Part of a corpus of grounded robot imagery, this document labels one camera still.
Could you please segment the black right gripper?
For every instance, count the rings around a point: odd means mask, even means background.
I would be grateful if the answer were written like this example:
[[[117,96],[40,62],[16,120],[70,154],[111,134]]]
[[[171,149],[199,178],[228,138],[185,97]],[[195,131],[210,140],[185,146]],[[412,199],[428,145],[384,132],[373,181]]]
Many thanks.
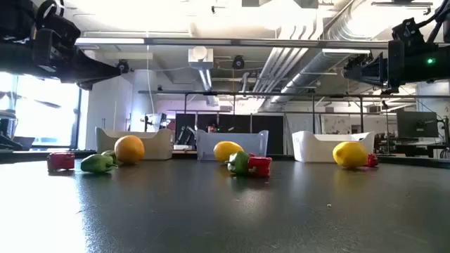
[[[397,91],[407,81],[412,81],[414,75],[428,66],[428,58],[436,51],[435,44],[424,43],[419,46],[407,48],[400,40],[388,42],[387,58],[387,84],[390,90]],[[344,66],[345,79],[370,84],[372,86],[384,86],[384,80],[380,79],[380,73],[385,67],[383,52],[374,56],[372,53],[361,53],[352,56]]]

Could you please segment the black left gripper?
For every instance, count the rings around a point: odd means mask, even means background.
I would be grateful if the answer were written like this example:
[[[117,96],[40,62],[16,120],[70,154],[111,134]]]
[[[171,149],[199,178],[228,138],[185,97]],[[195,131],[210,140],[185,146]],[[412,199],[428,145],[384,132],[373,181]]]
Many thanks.
[[[88,57],[77,47],[66,52],[59,51],[52,46],[33,46],[33,75],[39,78],[60,79],[78,82],[80,89],[91,91],[93,82],[121,75],[117,67]]]

